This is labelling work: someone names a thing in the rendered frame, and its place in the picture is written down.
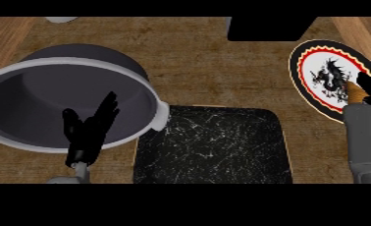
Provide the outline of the black appliance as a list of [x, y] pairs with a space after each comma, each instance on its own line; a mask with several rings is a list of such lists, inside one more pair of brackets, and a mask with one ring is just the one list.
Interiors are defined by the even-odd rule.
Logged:
[[315, 17], [230, 17], [229, 41], [296, 41]]

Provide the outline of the dragon print plate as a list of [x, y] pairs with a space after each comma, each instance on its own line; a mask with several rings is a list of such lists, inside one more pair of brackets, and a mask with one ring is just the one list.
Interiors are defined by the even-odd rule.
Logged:
[[295, 88], [309, 105], [337, 123], [348, 105], [346, 83], [357, 83], [358, 73], [371, 76], [371, 61], [340, 42], [305, 41], [289, 58], [289, 73]]

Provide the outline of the black speckled tray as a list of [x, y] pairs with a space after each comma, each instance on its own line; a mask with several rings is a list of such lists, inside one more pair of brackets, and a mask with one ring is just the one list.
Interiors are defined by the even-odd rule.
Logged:
[[282, 124], [258, 108], [171, 106], [139, 138], [137, 184], [290, 184]]

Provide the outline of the large grey pot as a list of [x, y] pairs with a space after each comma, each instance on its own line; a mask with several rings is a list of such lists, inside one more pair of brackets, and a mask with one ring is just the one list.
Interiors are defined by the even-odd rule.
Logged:
[[93, 44], [61, 44], [0, 69], [0, 143], [18, 149], [65, 153], [62, 111], [81, 119], [96, 113], [109, 93], [120, 114], [103, 146], [115, 147], [162, 130], [170, 105], [159, 99], [140, 63]]

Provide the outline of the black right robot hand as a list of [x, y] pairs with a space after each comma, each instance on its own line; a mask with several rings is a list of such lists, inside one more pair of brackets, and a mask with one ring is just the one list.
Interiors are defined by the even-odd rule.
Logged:
[[371, 77], [364, 72], [358, 73], [357, 83], [367, 92], [362, 102], [371, 105]]

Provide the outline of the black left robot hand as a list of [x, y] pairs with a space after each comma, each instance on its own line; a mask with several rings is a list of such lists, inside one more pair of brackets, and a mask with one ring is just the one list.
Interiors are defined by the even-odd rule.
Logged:
[[65, 165], [74, 167], [80, 162], [92, 165], [100, 154], [108, 132], [112, 128], [118, 108], [118, 95], [111, 91], [96, 113], [81, 121], [77, 112], [67, 108], [62, 111], [64, 134], [70, 141]]

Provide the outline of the pale grey round object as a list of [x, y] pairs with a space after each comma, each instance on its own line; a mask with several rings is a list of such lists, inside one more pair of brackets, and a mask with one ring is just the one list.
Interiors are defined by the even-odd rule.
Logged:
[[78, 17], [46, 17], [47, 21], [55, 24], [64, 24], [74, 21]]

